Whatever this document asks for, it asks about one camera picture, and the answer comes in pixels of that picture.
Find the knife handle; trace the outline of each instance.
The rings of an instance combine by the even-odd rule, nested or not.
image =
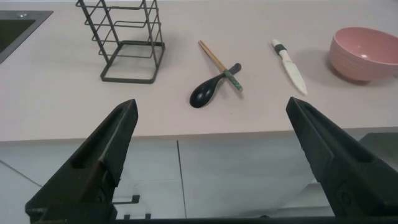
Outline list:
[[[272,46],[274,47],[276,53],[282,58],[282,60],[289,62],[292,61],[292,59],[290,59],[289,55],[287,54],[285,46],[283,46],[283,44],[281,44],[278,40],[273,39]]]

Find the sink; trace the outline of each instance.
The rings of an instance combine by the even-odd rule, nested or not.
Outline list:
[[[53,11],[0,11],[0,63],[36,30]]]

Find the black spoon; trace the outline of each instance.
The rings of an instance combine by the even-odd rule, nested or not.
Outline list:
[[[229,69],[232,75],[235,75],[242,69],[242,65],[240,63],[236,63]],[[217,83],[225,77],[225,74],[219,74],[214,78],[211,78],[204,83],[200,84],[191,94],[189,99],[189,103],[194,108],[201,108],[205,106],[213,96]]]

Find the black band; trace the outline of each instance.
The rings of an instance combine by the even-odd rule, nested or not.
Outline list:
[[[277,45],[275,45],[274,49],[275,49],[275,51],[276,51],[277,54],[279,54],[279,52],[280,52],[281,50],[286,50],[286,48],[285,48],[282,44],[277,44]]]

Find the chopsticks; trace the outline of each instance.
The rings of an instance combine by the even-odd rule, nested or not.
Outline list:
[[[242,92],[243,87],[241,84],[233,77],[231,72],[220,62],[220,60],[213,54],[213,52],[207,47],[207,45],[202,41],[199,40],[199,45],[202,49],[206,52],[207,56],[214,62],[214,64],[218,67],[218,69],[225,74],[228,80],[235,86],[235,88]]]

